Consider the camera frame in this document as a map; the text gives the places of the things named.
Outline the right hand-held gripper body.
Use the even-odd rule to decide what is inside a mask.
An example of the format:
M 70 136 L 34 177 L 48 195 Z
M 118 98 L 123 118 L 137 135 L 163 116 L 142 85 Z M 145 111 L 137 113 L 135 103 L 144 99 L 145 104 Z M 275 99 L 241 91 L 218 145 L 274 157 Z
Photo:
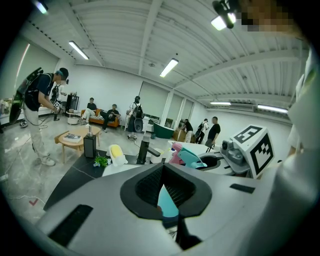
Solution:
M 220 153 L 235 174 L 253 179 L 259 178 L 274 158 L 268 129 L 253 124 L 223 140 Z

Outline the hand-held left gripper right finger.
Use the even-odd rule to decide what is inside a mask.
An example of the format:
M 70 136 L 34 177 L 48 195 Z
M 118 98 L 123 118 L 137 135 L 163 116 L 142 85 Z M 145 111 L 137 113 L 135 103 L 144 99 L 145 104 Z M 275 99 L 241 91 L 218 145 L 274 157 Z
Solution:
M 164 164 L 163 184 L 178 209 L 177 236 L 164 243 L 166 255 L 227 255 L 262 214 L 274 179 L 273 169 L 255 180 Z

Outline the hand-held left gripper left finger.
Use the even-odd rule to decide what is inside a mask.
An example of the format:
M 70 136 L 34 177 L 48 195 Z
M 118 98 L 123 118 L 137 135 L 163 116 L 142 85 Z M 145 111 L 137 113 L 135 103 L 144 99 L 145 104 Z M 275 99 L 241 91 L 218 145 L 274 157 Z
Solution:
M 96 178 L 70 193 L 37 222 L 49 236 L 78 206 L 92 208 L 67 244 L 67 249 L 83 256 L 173 256 L 181 247 L 160 220 L 143 219 L 129 211 L 121 200 L 125 181 L 150 168 L 141 165 Z

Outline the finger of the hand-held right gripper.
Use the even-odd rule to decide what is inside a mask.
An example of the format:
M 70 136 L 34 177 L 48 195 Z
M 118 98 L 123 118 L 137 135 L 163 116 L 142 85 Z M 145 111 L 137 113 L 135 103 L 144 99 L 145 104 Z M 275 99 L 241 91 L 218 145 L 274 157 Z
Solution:
M 235 174 L 230 165 L 223 159 L 209 159 L 206 164 L 207 167 L 200 168 L 199 170 L 217 175 L 233 176 Z
M 222 155 L 219 152 L 205 152 L 199 155 L 200 160 L 205 164 L 219 164 Z

